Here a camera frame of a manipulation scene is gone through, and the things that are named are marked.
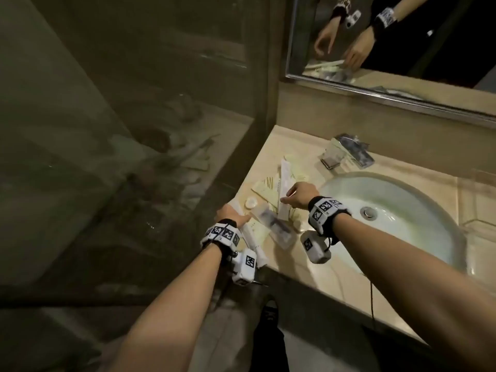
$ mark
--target sink drain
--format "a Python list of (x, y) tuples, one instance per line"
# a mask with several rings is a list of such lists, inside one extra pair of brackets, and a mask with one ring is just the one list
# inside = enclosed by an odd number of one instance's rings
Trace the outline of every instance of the sink drain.
[(364, 206), (361, 208), (360, 214), (367, 221), (375, 221), (377, 219), (377, 210), (369, 206)]

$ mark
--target person's left hand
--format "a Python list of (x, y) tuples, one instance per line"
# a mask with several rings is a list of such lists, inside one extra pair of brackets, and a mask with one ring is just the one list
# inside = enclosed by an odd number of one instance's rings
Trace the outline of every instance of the person's left hand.
[(236, 210), (229, 204), (225, 204), (219, 210), (217, 210), (217, 215), (215, 217), (215, 222), (219, 222), (221, 219), (232, 219), (236, 222), (236, 226), (240, 228), (251, 218), (251, 215), (239, 215)]
[(374, 43), (375, 37), (372, 27), (363, 30), (344, 52), (344, 66), (353, 71), (358, 70), (372, 51)]

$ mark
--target sink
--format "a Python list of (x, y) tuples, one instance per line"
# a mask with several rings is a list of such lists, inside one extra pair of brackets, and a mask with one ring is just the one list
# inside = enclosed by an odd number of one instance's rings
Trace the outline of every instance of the sink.
[[(387, 176), (370, 173), (340, 175), (320, 189), (346, 205), (353, 218), (404, 240), (466, 272), (466, 240), (449, 214), (414, 187)], [(331, 247), (362, 273), (344, 245)]]

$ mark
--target black sneaker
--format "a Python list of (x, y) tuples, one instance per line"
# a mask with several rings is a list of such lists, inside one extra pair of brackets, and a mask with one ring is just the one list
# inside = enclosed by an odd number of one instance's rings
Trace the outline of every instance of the black sneaker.
[(262, 308), (262, 313), (260, 314), (260, 322), (267, 325), (277, 326), (279, 321), (279, 310), (277, 309), (276, 300), (273, 297), (269, 297), (264, 307)]

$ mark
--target reflected hand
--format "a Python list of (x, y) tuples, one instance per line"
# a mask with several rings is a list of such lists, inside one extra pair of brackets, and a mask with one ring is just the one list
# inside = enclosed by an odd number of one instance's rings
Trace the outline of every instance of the reflected hand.
[(362, 31), (350, 47), (344, 52), (344, 66), (358, 70), (374, 47), (375, 37), (372, 27)]
[(251, 215), (239, 215), (236, 210), (229, 204), (225, 204), (219, 210), (217, 210), (217, 215), (215, 216), (215, 222), (219, 222), (221, 219), (232, 219), (236, 222), (237, 228), (243, 226), (251, 218)]
[(319, 196), (317, 188), (305, 181), (298, 181), (286, 193), (288, 197), (282, 197), (281, 202), (291, 205), (293, 208), (308, 210), (308, 203), (312, 198)]
[(334, 44), (334, 40), (336, 39), (336, 35), (338, 33), (339, 22), (341, 21), (341, 17), (334, 17), (329, 21), (329, 23), (324, 27), (320, 32), (315, 44), (313, 45), (313, 49), (317, 52), (317, 55), (324, 56), (324, 51), (319, 48), (319, 44), (323, 40), (329, 39), (329, 46), (327, 47), (327, 53), (331, 53), (332, 45)]

